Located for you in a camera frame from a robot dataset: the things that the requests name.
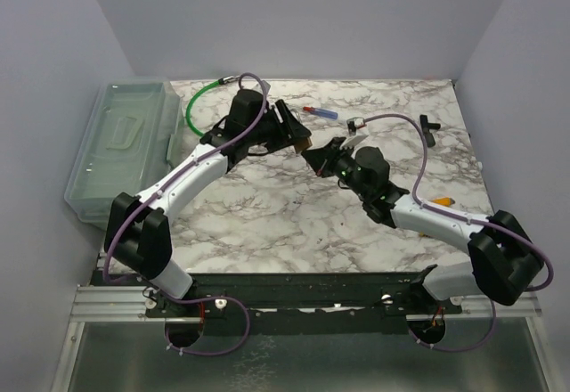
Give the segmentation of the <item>brass padlock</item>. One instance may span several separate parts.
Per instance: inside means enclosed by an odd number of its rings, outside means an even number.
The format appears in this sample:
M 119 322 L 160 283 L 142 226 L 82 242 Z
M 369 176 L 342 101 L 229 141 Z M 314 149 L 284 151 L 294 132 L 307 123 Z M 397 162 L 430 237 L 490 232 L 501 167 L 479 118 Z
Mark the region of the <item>brass padlock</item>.
M 299 139 L 293 144 L 295 153 L 301 153 L 302 151 L 309 149 L 311 146 L 312 141 L 310 138 Z

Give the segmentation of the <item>green cable lock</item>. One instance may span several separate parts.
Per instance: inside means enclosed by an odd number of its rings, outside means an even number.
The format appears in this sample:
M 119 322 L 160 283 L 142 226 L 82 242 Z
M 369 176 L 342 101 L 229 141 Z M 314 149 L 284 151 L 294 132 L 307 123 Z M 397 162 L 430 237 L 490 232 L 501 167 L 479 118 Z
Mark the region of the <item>green cable lock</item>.
M 203 86 L 197 93 L 195 93 L 192 98 L 189 100 L 188 104 L 186 105 L 184 111 L 184 118 L 186 125 L 188 128 L 198 137 L 202 137 L 204 133 L 200 131 L 192 120 L 192 109 L 197 102 L 197 100 L 205 93 L 209 92 L 210 90 L 216 89 L 219 86 L 227 86 L 231 83 L 234 83 L 238 80 L 236 76 L 228 76 L 224 78 L 219 78 L 218 80 L 211 82 L 205 86 Z

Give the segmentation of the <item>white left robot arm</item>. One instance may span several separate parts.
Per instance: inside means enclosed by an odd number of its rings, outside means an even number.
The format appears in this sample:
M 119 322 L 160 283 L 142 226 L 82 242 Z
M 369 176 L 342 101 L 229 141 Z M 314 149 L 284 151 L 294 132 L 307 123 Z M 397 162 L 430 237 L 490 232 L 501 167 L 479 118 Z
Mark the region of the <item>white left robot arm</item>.
M 302 151 L 311 131 L 283 100 L 270 105 L 265 93 L 241 89 L 229 113 L 206 132 L 193 152 L 164 178 L 135 196 L 120 193 L 111 203 L 104 250 L 167 294 L 179 316 L 198 303 L 193 279 L 173 259 L 171 223 L 204 189 L 225 176 L 261 146 L 271 154 L 289 147 Z

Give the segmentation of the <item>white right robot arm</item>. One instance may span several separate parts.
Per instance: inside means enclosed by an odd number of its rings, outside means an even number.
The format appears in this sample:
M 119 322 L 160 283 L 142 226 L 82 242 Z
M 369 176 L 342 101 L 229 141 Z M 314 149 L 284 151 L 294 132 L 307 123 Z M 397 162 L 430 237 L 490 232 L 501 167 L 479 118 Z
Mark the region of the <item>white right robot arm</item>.
M 530 289 L 544 261 L 514 216 L 505 211 L 471 215 L 418 202 L 390 181 L 390 166 L 380 149 L 354 150 L 344 141 L 335 137 L 302 156 L 317 176 L 335 177 L 354 192 L 373 222 L 423 233 L 469 257 L 455 265 L 431 265 L 411 282 L 410 302 L 416 311 L 427 314 L 448 298 L 472 295 L 511 306 Z

